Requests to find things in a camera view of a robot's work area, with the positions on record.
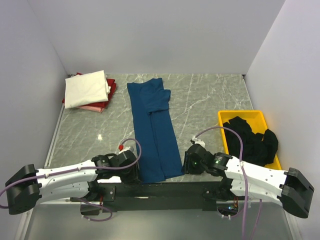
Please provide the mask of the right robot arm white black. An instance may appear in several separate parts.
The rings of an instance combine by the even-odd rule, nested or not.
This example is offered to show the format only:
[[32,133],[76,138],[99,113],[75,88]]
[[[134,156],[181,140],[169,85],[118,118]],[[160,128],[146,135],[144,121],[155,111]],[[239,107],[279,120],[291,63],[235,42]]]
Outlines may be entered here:
[[204,191],[206,198],[223,202],[240,197],[261,199],[281,206],[295,217],[309,216],[315,189],[298,169],[270,169],[226,153],[212,154],[193,144],[185,152],[183,171],[190,175],[206,172],[222,178],[217,187]]

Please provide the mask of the blue t shirt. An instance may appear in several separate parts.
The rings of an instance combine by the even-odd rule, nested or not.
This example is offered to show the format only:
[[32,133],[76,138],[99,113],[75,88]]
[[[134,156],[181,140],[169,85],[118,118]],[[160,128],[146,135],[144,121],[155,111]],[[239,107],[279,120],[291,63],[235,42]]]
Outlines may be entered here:
[[145,184],[183,175],[182,161],[174,133],[169,101],[171,91],[162,78],[128,83],[135,139],[141,155],[139,172]]

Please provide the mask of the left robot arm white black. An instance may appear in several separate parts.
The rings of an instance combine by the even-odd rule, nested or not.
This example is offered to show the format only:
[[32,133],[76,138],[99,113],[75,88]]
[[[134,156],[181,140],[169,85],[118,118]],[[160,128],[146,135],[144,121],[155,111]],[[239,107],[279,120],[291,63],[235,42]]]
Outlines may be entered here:
[[65,167],[36,169],[33,164],[25,165],[5,183],[5,209],[10,215],[18,215],[40,203],[62,198],[94,201],[101,192],[99,180],[116,176],[123,182],[135,182],[140,157],[126,149]]

